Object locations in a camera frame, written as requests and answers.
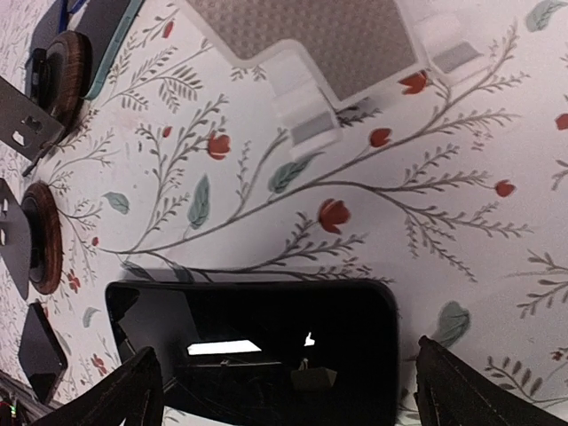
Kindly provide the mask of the black phone front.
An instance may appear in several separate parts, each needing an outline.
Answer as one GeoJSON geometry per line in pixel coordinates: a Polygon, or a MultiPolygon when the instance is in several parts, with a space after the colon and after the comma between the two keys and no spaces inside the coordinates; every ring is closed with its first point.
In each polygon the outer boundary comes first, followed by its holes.
{"type": "Polygon", "coordinates": [[[67,370],[67,357],[38,302],[28,306],[18,358],[37,400],[47,405],[67,370]]]}

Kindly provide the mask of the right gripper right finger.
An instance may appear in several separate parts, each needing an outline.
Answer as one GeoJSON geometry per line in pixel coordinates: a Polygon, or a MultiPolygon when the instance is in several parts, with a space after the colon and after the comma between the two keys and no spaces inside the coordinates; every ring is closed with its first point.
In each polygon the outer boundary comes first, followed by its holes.
{"type": "Polygon", "coordinates": [[[501,389],[427,336],[421,336],[418,344],[414,399],[421,424],[554,426],[567,423],[501,389]]]}

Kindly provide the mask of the black phone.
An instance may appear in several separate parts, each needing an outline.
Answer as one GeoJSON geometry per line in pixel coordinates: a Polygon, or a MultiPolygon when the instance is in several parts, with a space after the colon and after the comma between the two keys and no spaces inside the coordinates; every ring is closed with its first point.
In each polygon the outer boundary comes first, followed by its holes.
{"type": "Polygon", "coordinates": [[[37,400],[47,405],[67,370],[67,357],[38,302],[28,306],[18,358],[37,400]]]}
{"type": "Polygon", "coordinates": [[[398,318],[376,280],[115,282],[121,359],[151,347],[165,404],[231,425],[392,425],[398,318]]]}

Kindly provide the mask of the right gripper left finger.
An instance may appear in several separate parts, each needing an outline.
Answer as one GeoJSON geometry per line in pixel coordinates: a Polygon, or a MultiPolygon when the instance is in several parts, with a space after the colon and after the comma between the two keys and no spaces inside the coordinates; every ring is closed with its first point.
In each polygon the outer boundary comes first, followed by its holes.
{"type": "Polygon", "coordinates": [[[51,408],[26,404],[33,425],[160,425],[164,412],[161,366],[147,346],[71,402],[51,408]]]}

